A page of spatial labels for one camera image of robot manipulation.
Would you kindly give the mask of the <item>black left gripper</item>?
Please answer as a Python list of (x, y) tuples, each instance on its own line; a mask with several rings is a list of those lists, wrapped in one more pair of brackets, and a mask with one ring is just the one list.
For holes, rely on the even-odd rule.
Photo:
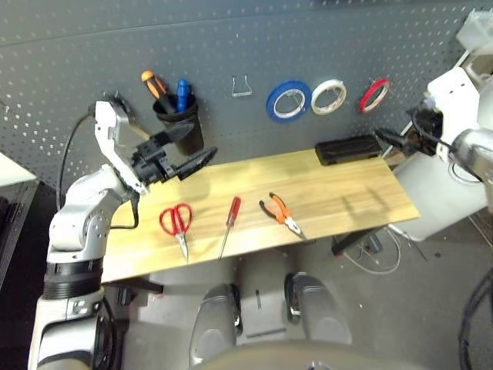
[(218, 148), (203, 148), (194, 153), (179, 167), (167, 160), (164, 146), (185, 138), (193, 125), (171, 126), (136, 147), (132, 155), (132, 168), (143, 184), (164, 183), (174, 177), (185, 180), (204, 168), (216, 155)]

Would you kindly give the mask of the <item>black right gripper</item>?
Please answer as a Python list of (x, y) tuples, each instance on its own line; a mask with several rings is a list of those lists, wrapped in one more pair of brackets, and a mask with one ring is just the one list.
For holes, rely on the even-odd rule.
[(411, 128), (406, 136), (390, 129), (375, 129), (374, 135), (389, 146), (403, 149), (406, 156), (423, 153), (427, 156), (436, 154), (437, 142), (431, 136), (440, 138), (442, 135), (443, 114), (435, 110), (411, 108), (406, 111), (411, 119)]

